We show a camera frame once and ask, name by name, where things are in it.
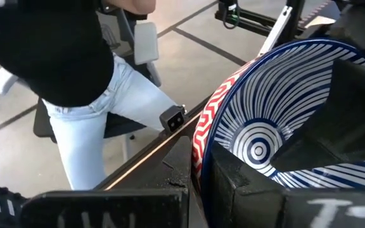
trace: light blue jeans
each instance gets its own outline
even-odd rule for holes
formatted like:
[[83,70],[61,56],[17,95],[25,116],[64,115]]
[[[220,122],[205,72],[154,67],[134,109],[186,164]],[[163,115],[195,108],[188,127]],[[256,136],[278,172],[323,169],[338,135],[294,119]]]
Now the light blue jeans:
[[92,189],[106,177],[103,138],[108,112],[161,131],[159,116],[176,104],[122,58],[114,56],[114,61],[108,88],[90,105],[63,108],[44,101],[73,190]]

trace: red and white zigzag pattern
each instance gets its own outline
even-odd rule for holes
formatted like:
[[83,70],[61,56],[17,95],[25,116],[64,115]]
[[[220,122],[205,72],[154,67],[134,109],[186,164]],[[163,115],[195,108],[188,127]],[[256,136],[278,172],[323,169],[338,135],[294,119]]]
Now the red and white zigzag pattern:
[[193,136],[193,154],[192,164],[194,166],[195,175],[199,181],[201,177],[202,158],[207,143],[208,133],[212,122],[214,121],[217,110],[219,109],[227,92],[232,88],[233,84],[242,76],[243,72],[257,60],[254,59],[243,65],[238,71],[234,72],[232,76],[226,79],[221,86],[213,93],[208,103],[205,105],[200,119],[196,125]]

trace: office chair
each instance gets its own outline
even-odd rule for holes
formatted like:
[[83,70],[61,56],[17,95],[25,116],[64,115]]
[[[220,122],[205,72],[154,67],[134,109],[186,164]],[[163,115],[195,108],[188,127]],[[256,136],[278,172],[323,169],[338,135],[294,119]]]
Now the office chair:
[[[104,39],[109,43],[112,50],[125,59],[135,70],[142,73],[156,86],[161,86],[161,81],[152,61],[158,59],[157,32],[155,25],[149,23],[137,24],[135,20],[128,19],[122,9],[115,9],[104,15],[98,13],[103,30]],[[15,75],[5,69],[0,69],[0,94],[5,95],[13,83],[27,86]],[[109,113],[106,121],[104,138],[122,136],[123,155],[126,162],[131,156],[129,141],[134,139],[134,131],[144,128],[144,125]],[[47,109],[39,98],[33,127],[37,137],[49,137],[56,142],[50,125]]]

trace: black top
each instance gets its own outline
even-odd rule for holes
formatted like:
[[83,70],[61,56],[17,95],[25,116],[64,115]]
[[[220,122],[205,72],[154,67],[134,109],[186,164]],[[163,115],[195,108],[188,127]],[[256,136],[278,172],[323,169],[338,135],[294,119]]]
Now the black top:
[[20,10],[0,9],[0,65],[54,105],[93,102],[109,84],[113,56],[91,1],[31,0]]

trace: blue and white striped pattern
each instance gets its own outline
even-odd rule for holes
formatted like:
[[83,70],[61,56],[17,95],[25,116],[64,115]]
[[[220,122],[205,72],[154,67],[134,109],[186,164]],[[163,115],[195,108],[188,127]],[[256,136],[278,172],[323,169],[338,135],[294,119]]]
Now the blue and white striped pattern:
[[285,173],[270,165],[271,156],[326,101],[333,61],[365,66],[365,58],[339,42],[320,39],[289,46],[275,51],[229,92],[234,94],[214,140],[286,187],[365,187],[365,161]]

